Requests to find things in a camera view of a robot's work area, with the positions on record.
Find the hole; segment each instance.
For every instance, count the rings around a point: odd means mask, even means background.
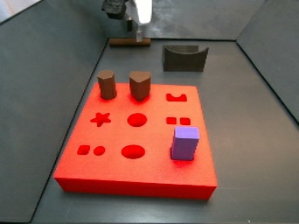
[[[181,94],[180,96],[175,97],[175,96],[172,96],[172,94],[167,94],[165,100],[168,102],[187,102],[187,95]]]
[[[123,148],[121,154],[125,158],[137,159],[145,154],[145,149],[135,144],[129,144]]]
[[[180,124],[181,124],[181,125],[191,125],[191,118],[188,118],[188,117],[181,117],[181,118],[180,118]]]
[[[167,124],[176,124],[176,117],[165,117],[165,123]]]
[[[103,125],[103,123],[111,123],[108,116],[109,116],[109,113],[105,113],[104,115],[101,115],[100,113],[96,113],[96,117],[92,118],[89,121],[92,123],[96,123],[97,127],[100,127]]]
[[[105,148],[103,146],[96,147],[96,149],[93,150],[93,153],[96,156],[101,156],[105,152]]]
[[[133,127],[141,127],[147,122],[145,115],[135,113],[127,118],[127,122]]]
[[[79,155],[88,155],[89,154],[89,146],[88,145],[81,145],[79,147],[77,154]]]

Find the gray wall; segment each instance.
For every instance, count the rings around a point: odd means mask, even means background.
[[[237,43],[299,122],[299,1],[265,1]]]
[[[144,36],[159,39],[235,40],[264,0],[153,0]],[[111,38],[131,37],[124,21],[100,14]]]
[[[41,0],[1,0],[0,23]]]
[[[0,221],[32,218],[107,43],[99,8],[41,1],[0,26]]]

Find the small square hole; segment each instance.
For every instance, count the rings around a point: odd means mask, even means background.
[[[165,123],[167,124],[176,124],[176,118],[175,117],[165,117]]]
[[[181,118],[180,118],[180,124],[181,124],[181,125],[191,125],[191,118],[188,118],[188,117],[181,117]]]
[[[79,155],[88,155],[89,154],[89,145],[81,145],[79,147],[77,154]]]

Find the circular hole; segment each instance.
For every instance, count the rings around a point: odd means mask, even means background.
[[[121,154],[125,158],[136,159],[145,154],[145,149],[139,145],[131,144],[123,148]]]
[[[145,115],[135,113],[127,118],[127,122],[133,127],[141,127],[147,122]]]
[[[96,147],[96,149],[93,150],[93,153],[96,156],[101,156],[105,152],[105,148],[103,146]]]

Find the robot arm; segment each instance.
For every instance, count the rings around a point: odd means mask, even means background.
[[[136,23],[136,42],[143,41],[143,26],[152,19],[152,0],[104,0],[101,10],[112,19],[128,20]]]

